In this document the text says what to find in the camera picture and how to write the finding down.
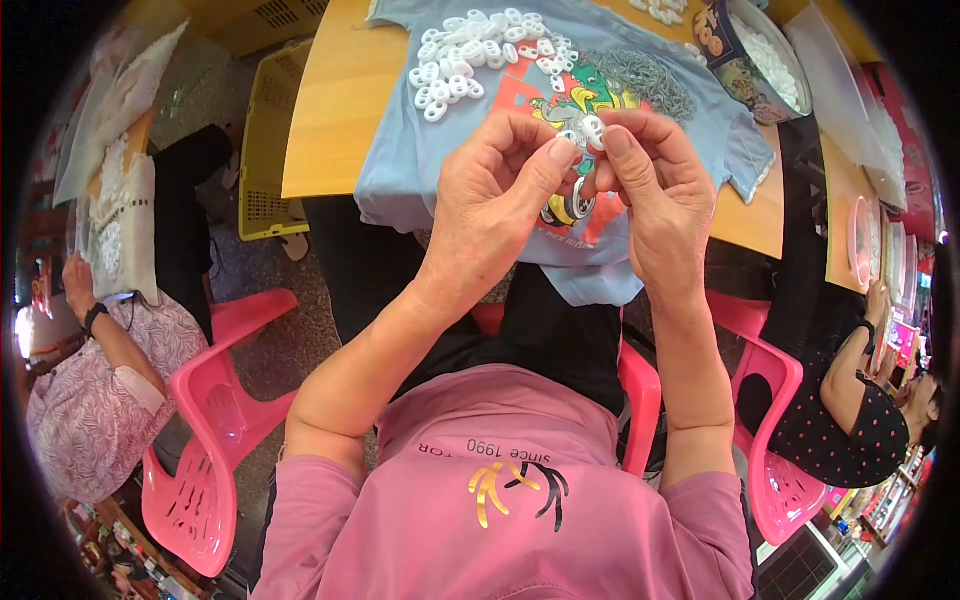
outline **pink plastic chair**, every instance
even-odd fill
[[[470,314],[484,333],[500,333],[503,304],[477,304]],[[618,370],[620,383],[630,399],[631,411],[630,440],[623,458],[623,470],[642,477],[660,418],[660,376],[629,344],[620,345]]]
[[[774,401],[752,436],[737,417],[733,443],[747,455],[747,490],[756,526],[763,537],[779,546],[811,520],[824,504],[827,486],[793,463],[767,450],[783,412],[793,401],[804,378],[799,362],[759,339],[770,312],[769,302],[740,300],[707,292],[713,321],[747,341],[740,366],[731,381],[733,401],[743,378],[759,373],[770,384]]]
[[[290,410],[297,391],[258,402],[243,389],[229,348],[297,306],[272,290],[211,307],[214,345],[183,365],[170,392],[193,438],[170,477],[151,446],[143,457],[143,520],[162,546],[206,577],[227,564],[236,530],[233,471]]]

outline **metal container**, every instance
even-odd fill
[[[770,40],[797,82],[797,112],[786,104],[747,54],[730,19],[744,23]],[[776,125],[807,116],[813,110],[810,85],[790,42],[770,18],[746,0],[716,0],[693,18],[693,33],[707,57],[707,68],[737,102],[745,105],[761,125]]]

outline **floor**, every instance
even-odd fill
[[[241,60],[207,40],[188,48],[171,64],[157,97],[159,110],[151,141],[163,149],[208,123],[224,125],[243,121],[253,77],[259,61],[276,48]],[[217,223],[211,228],[218,254],[211,271],[217,301],[284,287],[300,301],[299,309],[282,317],[251,346],[236,350],[233,361],[248,392],[271,400],[295,390],[302,380],[340,346],[330,317],[329,297],[316,259],[308,254],[292,262],[280,242],[268,239],[242,242],[237,235],[237,190],[227,191],[215,175],[198,190],[199,199]],[[708,249],[708,286],[743,297],[762,297],[765,284],[757,273],[764,259],[722,242]],[[488,300],[503,300],[509,280]],[[626,307],[625,319],[653,339],[646,296]],[[735,336],[719,330],[718,341],[728,369],[735,370],[743,352]],[[648,356],[651,362],[656,359]],[[161,440],[171,454],[189,439],[188,426],[175,420]],[[252,558],[267,506],[269,475],[282,445],[282,427],[271,434],[235,472],[238,509],[241,513],[233,565],[242,571]],[[368,461],[374,460],[373,452]]]

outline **pink t-shirt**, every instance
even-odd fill
[[[748,598],[740,480],[658,494],[616,468],[610,412],[507,365],[437,377],[384,411],[366,482],[276,468],[253,598]]]

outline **black watch strap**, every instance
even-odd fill
[[[93,337],[93,331],[92,331],[93,321],[97,318],[98,315],[101,315],[101,314],[109,314],[107,312],[107,308],[104,306],[102,302],[97,302],[96,304],[93,305],[93,308],[86,311],[86,318],[84,319],[84,331],[86,332],[86,335],[90,336],[91,338]]]
[[[874,350],[876,349],[876,341],[874,340],[876,337],[876,327],[866,319],[861,319],[860,323],[856,324],[856,326],[866,327],[867,332],[870,333],[870,340],[867,342],[867,347],[863,349],[863,353],[867,356],[873,356]]]

